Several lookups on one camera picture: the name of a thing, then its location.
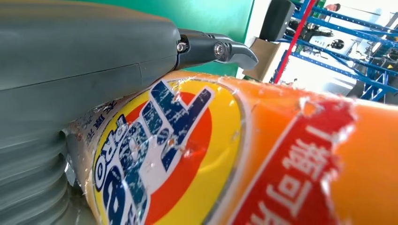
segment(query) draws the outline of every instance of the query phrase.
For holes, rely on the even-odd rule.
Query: red label section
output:
[[[237,211],[235,225],[336,224],[329,202],[335,146],[354,122],[349,102],[314,104],[300,113],[261,166]]]

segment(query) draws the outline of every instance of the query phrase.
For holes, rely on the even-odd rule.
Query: metal screw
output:
[[[184,42],[179,42],[178,44],[177,44],[177,51],[178,52],[183,52],[183,51],[185,51],[186,50],[186,43],[184,43]]]
[[[224,52],[224,49],[222,48],[222,45],[220,43],[217,43],[214,45],[214,54],[215,55],[222,55]]]

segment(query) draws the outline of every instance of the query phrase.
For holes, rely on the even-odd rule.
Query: orange detergent bottle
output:
[[[102,224],[398,224],[398,108],[176,71],[65,130]]]

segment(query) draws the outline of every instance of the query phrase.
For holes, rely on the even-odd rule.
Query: ribbed plastic surface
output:
[[[61,135],[0,149],[0,224],[51,224],[68,208]]]

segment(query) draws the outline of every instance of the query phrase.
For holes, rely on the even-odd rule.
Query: blue metal shelving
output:
[[[309,3],[309,0],[305,0],[303,3],[295,3],[296,11],[293,14],[293,17],[296,19],[301,19],[306,7],[308,6],[308,3]],[[327,21],[324,21],[324,20],[321,20],[321,19],[318,19],[318,18],[315,18],[312,16],[307,18],[306,21],[308,23],[313,23],[313,24],[316,24],[316,25],[319,25],[322,27],[329,28],[331,30],[337,30],[337,31],[340,31],[340,32],[364,39],[364,40],[368,40],[368,41],[371,41],[374,43],[379,43],[381,48],[386,49],[386,51],[388,51],[388,49],[391,49],[391,48],[398,48],[398,42],[388,40],[388,38],[386,38],[386,37],[398,37],[398,30],[396,30],[396,29],[389,28],[389,27],[383,27],[378,24],[370,23],[367,21],[359,20],[359,19],[352,18],[352,17],[345,16],[345,15],[341,15],[341,14],[327,11],[325,9],[318,8],[318,7],[313,7],[312,11],[318,12],[323,15],[328,15],[330,17],[337,18],[340,20],[348,21],[348,22],[351,22],[354,24],[358,24],[358,25],[369,28],[369,30],[351,30],[346,27],[332,24],[330,22],[327,22]],[[283,39],[280,40],[280,42],[287,42],[287,43],[290,43],[291,41],[292,41],[292,37],[287,36],[287,35],[285,35],[283,37]],[[329,49],[310,44],[309,42],[306,42],[303,40],[297,40],[296,43],[292,43],[292,44],[293,45],[294,44],[303,45],[303,46],[306,46],[313,50],[327,53],[333,59],[335,59],[337,62],[341,63],[342,65],[347,66],[350,69],[350,71],[352,71],[352,72],[348,72],[346,70],[342,70],[342,69],[327,65],[324,62],[317,61],[315,59],[303,56],[296,52],[291,53],[292,57],[296,57],[296,58],[311,62],[318,66],[333,70],[335,72],[341,73],[348,77],[351,77],[356,80],[364,82],[365,85],[364,85],[363,94],[360,97],[362,99],[379,101],[387,92],[393,92],[393,93],[398,92],[398,89],[391,87],[388,82],[389,76],[398,76],[397,71],[386,69],[386,68],[380,67],[378,65],[375,65],[375,64],[372,64],[372,63],[369,63],[366,61],[353,59],[351,57],[348,57],[347,55],[336,53]],[[352,61],[357,65],[366,67],[367,68],[366,73],[362,73],[359,70],[348,66],[347,61]]]

